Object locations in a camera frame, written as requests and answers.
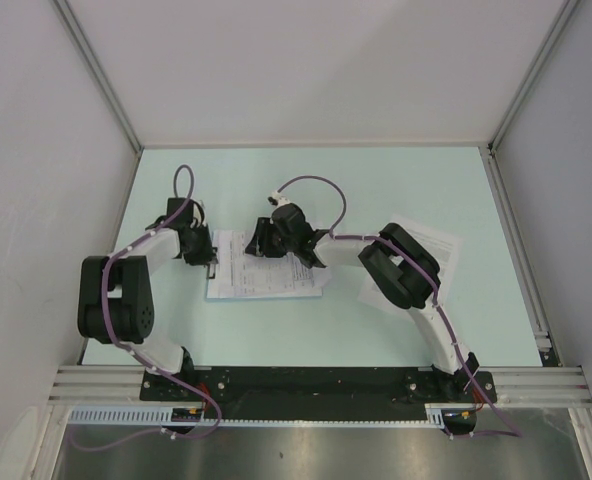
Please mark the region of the metal folder clip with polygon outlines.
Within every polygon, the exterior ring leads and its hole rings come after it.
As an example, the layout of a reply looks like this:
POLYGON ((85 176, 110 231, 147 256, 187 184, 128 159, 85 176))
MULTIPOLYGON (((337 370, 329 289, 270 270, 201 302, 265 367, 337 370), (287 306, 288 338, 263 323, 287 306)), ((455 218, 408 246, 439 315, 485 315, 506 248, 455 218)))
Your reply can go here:
POLYGON ((218 261, 210 262, 206 266, 206 268, 207 268, 206 279, 207 280, 214 280, 216 278, 216 275, 218 272, 219 262, 218 261))

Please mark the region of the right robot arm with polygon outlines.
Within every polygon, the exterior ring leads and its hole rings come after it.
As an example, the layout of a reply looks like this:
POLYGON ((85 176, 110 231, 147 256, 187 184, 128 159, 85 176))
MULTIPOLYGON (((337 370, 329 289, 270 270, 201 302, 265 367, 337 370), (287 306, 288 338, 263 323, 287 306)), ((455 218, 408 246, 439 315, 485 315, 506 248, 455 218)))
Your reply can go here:
POLYGON ((257 219, 244 252, 271 259, 291 254, 307 269, 364 268, 391 305, 411 312, 433 354, 439 393, 460 401, 472 391, 479 363, 439 303, 439 263, 399 224, 390 222, 376 234, 336 234, 313 228, 300 207, 288 203, 257 219))

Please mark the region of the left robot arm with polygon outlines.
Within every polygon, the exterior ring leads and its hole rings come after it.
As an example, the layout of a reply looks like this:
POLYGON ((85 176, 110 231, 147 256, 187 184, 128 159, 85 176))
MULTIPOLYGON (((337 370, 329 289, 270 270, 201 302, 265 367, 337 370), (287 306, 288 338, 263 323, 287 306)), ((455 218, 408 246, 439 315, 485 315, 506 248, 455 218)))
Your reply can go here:
POLYGON ((167 212, 141 237, 110 255, 83 260, 77 328, 82 337, 112 344, 152 374, 163 376, 163 389, 183 400, 197 387, 191 355, 155 332, 151 277, 170 260, 192 267, 217 262, 217 248, 200 201, 168 199, 167 212))

